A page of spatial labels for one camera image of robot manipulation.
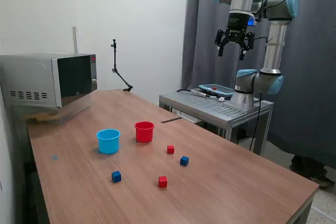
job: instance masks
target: blue cup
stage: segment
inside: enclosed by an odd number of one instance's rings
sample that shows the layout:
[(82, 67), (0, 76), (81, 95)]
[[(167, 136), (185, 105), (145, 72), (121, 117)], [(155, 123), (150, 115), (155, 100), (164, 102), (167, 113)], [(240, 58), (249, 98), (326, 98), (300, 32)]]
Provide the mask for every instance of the blue cup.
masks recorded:
[(97, 133), (98, 150), (104, 154), (114, 154), (119, 150), (120, 131), (106, 129)]

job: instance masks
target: microwave vent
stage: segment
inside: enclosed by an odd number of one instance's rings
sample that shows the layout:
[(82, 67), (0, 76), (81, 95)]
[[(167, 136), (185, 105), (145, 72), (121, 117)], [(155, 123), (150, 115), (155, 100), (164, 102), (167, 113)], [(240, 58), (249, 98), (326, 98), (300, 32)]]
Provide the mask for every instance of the microwave vent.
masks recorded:
[(46, 101), (48, 94), (45, 92), (31, 92), (31, 91), (10, 91), (10, 96), (17, 100), (26, 101)]

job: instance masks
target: blue cube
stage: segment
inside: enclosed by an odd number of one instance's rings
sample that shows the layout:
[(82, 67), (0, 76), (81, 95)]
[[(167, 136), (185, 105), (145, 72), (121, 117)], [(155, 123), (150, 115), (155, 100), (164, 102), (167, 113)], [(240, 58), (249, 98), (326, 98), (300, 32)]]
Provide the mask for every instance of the blue cube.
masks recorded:
[(121, 181), (121, 173), (120, 171), (116, 171), (112, 173), (112, 181), (114, 183)]
[(189, 163), (189, 158), (186, 156), (181, 157), (180, 165), (186, 166)]

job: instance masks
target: red cube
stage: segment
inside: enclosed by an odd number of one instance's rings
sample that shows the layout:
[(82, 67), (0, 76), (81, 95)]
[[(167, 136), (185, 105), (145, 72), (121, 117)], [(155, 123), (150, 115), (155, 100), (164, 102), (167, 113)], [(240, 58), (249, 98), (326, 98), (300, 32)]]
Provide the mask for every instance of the red cube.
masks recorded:
[(168, 154), (174, 154), (174, 145), (168, 145), (167, 146), (167, 153)]
[(159, 187), (160, 188), (167, 187), (167, 177), (166, 176), (159, 177)]

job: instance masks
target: red cup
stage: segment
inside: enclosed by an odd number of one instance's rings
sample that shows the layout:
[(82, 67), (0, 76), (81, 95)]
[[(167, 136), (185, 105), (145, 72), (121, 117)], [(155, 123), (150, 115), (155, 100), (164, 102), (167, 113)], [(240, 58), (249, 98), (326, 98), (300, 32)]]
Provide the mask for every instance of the red cup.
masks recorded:
[(136, 139), (140, 143), (148, 143), (153, 139), (154, 123), (139, 122), (135, 124)]

